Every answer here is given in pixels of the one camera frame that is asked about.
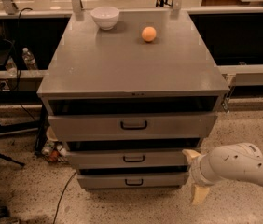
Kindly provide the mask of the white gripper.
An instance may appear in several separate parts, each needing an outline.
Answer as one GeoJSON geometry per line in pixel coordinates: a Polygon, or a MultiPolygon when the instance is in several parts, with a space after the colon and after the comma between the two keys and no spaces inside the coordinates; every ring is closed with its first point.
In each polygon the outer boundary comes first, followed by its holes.
{"type": "Polygon", "coordinates": [[[194,183],[191,187],[191,202],[193,205],[203,203],[210,192],[208,186],[214,184],[213,171],[210,166],[210,155],[201,155],[193,149],[183,149],[182,153],[191,165],[191,176],[194,183]]]}

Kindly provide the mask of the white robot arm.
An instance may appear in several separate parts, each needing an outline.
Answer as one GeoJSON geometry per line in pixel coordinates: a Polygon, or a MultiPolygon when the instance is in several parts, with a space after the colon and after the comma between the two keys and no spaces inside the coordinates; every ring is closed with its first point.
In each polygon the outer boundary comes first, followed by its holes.
{"type": "Polygon", "coordinates": [[[193,178],[192,204],[201,204],[210,187],[224,179],[253,183],[263,187],[263,154],[251,143],[216,147],[207,154],[184,149],[193,178]]]}

